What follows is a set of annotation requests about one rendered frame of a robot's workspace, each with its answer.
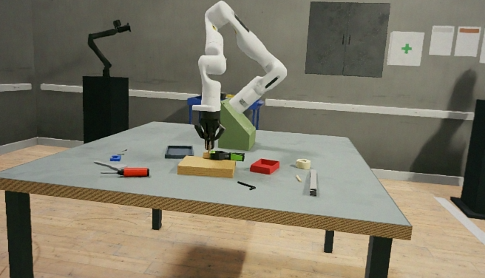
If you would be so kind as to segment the tan wooden board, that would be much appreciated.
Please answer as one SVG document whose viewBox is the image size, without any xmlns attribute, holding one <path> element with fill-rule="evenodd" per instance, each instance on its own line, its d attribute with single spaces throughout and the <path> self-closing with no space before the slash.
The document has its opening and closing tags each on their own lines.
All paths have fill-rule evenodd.
<svg viewBox="0 0 485 278">
<path fill-rule="evenodd" d="M 186 155 L 177 166 L 177 174 L 233 178 L 235 167 L 235 160 L 212 160 Z"/>
</svg>

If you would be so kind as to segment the red rectangular tray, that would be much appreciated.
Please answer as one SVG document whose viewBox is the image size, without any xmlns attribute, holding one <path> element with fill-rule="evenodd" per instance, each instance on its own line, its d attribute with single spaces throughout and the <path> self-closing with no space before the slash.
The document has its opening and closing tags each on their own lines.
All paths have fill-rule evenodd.
<svg viewBox="0 0 485 278">
<path fill-rule="evenodd" d="M 259 159 L 251 164 L 250 172 L 257 172 L 261 174 L 271 174 L 279 168 L 279 161 Z"/>
</svg>

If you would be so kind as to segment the red-handled screwdriver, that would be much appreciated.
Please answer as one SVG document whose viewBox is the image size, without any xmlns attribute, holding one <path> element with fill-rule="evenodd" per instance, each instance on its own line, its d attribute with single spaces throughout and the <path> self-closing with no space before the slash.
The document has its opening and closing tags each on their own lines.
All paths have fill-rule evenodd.
<svg viewBox="0 0 485 278">
<path fill-rule="evenodd" d="M 149 169 L 147 168 L 124 168 L 117 172 L 104 172 L 104 174 L 120 174 L 124 177 L 147 177 L 149 176 Z"/>
</svg>

